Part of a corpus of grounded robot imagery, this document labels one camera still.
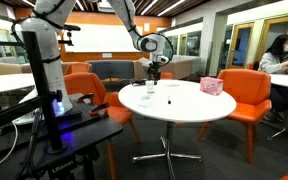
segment black hair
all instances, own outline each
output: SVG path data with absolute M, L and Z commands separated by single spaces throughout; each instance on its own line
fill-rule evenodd
M 284 52 L 283 44 L 288 40 L 288 34 L 282 34 L 275 38 L 271 47 L 269 47 L 265 53 L 271 53 L 274 56 L 280 58 L 282 61 L 283 57 L 286 55 L 288 56 L 288 52 Z

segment pink tissue box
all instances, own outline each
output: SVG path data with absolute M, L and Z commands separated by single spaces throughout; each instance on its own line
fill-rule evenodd
M 201 78 L 200 90 L 211 95 L 218 96 L 222 93 L 223 80 L 211 77 Z

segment woman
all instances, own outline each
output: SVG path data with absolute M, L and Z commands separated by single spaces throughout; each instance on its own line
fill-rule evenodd
M 288 35 L 280 35 L 274 40 L 263 55 L 258 70 L 269 74 L 288 74 Z M 285 121 L 288 115 L 288 88 L 272 84 L 270 99 L 271 114 L 264 118 Z

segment whiteboard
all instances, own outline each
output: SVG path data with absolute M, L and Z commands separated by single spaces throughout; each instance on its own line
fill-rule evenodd
M 133 46 L 132 38 L 122 25 L 71 24 L 81 28 L 71 31 L 74 46 L 65 44 L 66 52 L 139 52 Z M 142 35 L 143 28 L 137 27 Z M 68 40 L 67 31 L 64 40 Z

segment ceiling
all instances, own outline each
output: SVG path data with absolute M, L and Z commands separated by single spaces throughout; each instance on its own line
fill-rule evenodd
M 35 4 L 36 0 L 27 0 L 32 4 Z M 136 9 L 136 15 L 141 15 L 141 13 L 148 7 L 154 0 L 132 0 Z M 158 0 L 144 15 L 145 16 L 158 16 L 165 9 L 171 7 L 173 4 L 179 2 L 180 0 Z M 164 13 L 161 17 L 175 17 L 182 14 L 190 9 L 200 6 L 211 0 L 184 0 L 181 4 L 173 8 L 172 10 Z M 1 3 L 14 8 L 32 8 L 29 4 L 25 3 L 23 0 L 0 0 Z M 87 0 L 80 0 L 81 5 L 85 12 L 100 12 L 99 3 L 97 2 L 87 2 Z M 81 8 L 76 4 L 73 11 L 82 11 Z

